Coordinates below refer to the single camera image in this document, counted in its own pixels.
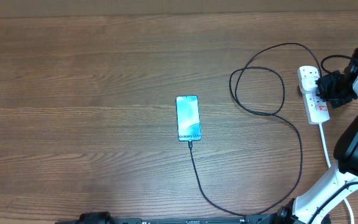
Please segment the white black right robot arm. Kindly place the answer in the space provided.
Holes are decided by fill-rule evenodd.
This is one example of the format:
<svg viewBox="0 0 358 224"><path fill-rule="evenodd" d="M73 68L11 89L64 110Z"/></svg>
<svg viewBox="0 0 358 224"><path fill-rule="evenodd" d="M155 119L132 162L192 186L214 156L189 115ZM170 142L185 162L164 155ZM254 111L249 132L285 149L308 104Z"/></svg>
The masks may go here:
<svg viewBox="0 0 358 224"><path fill-rule="evenodd" d="M321 126L329 119L327 105L338 108L358 100L358 48L343 72L321 75L318 68L298 69L299 86L310 124ZM329 213L358 190L358 115L338 139L334 163L303 195L292 199L261 223L330 223Z"/></svg>

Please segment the Galaxy smartphone blue screen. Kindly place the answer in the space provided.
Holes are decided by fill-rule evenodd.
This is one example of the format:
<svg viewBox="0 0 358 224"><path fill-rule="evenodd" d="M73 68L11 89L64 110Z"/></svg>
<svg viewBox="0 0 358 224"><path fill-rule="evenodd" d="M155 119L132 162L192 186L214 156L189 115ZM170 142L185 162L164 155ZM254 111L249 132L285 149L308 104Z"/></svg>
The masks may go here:
<svg viewBox="0 0 358 224"><path fill-rule="evenodd" d="M201 122L196 95L176 97L177 127L179 141L201 140Z"/></svg>

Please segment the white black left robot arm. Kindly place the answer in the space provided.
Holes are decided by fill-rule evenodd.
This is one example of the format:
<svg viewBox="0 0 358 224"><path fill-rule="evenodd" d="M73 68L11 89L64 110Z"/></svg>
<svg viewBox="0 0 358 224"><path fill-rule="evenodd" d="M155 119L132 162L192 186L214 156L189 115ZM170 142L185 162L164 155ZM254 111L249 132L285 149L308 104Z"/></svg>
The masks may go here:
<svg viewBox="0 0 358 224"><path fill-rule="evenodd" d="M80 215L79 224L114 224L109 212L91 212Z"/></svg>

